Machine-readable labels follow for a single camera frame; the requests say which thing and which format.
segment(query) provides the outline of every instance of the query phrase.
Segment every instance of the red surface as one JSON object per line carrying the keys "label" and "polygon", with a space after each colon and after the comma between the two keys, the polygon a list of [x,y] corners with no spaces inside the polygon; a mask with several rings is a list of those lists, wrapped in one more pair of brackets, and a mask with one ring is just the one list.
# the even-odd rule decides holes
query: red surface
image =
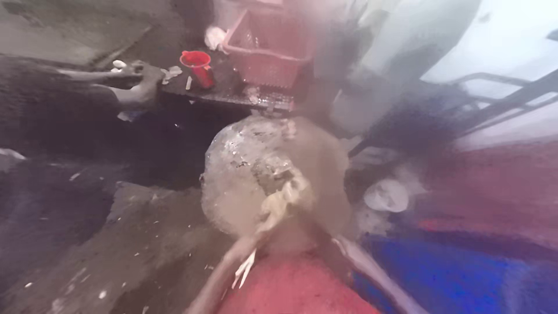
{"label": "red surface", "polygon": [[196,79],[204,88],[214,85],[213,72],[209,63],[211,57],[203,51],[183,51],[180,56],[180,63],[192,70]]}
{"label": "red surface", "polygon": [[308,255],[257,261],[244,286],[228,292],[219,314],[379,314]]}
{"label": "red surface", "polygon": [[558,249],[558,141],[461,152],[430,169],[430,231],[518,236]]}

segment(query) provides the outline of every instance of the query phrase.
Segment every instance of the concrete floor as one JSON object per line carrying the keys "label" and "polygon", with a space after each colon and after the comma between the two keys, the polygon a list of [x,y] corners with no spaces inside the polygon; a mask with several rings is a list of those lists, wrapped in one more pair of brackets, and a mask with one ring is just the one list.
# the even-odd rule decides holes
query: concrete floor
{"label": "concrete floor", "polygon": [[128,125],[132,154],[0,173],[2,313],[181,313],[196,296],[232,243],[201,210],[204,153],[246,113],[161,101]]}

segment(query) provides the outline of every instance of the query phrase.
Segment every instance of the person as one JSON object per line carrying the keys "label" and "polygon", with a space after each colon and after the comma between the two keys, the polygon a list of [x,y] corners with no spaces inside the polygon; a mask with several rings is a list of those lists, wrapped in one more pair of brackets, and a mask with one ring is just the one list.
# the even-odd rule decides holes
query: person
{"label": "person", "polygon": [[[0,148],[24,156],[93,156],[117,133],[120,112],[154,105],[163,77],[140,61],[121,72],[80,72],[0,56]],[[107,85],[114,82],[138,83],[130,89]]]}

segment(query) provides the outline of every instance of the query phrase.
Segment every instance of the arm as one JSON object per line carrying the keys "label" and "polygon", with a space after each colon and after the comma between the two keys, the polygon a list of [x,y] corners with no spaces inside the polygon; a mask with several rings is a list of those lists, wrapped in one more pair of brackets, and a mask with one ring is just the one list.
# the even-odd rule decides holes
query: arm
{"label": "arm", "polygon": [[354,269],[366,275],[395,304],[402,314],[428,314],[411,296],[407,294],[358,244],[337,236],[334,243],[353,265]]}
{"label": "arm", "polygon": [[141,78],[141,73],[122,72],[81,72],[65,69],[57,69],[58,73],[68,75],[73,80],[100,84],[109,79]]}
{"label": "arm", "polygon": [[132,66],[141,66],[143,79],[131,89],[120,89],[116,87],[104,86],[112,90],[122,105],[122,110],[141,110],[149,107],[155,100],[159,82],[163,80],[165,74],[156,66],[135,63]]}

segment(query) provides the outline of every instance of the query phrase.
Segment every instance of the red container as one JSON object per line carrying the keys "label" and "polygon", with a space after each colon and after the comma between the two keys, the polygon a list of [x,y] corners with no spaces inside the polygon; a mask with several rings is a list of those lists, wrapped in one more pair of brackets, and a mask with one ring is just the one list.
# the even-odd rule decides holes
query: red container
{"label": "red container", "polygon": [[213,86],[213,71],[209,66],[211,57],[203,51],[183,51],[180,63],[192,70],[203,88]]}
{"label": "red container", "polygon": [[228,32],[223,49],[250,84],[292,87],[299,69],[312,60],[309,28],[280,8],[249,8]]}

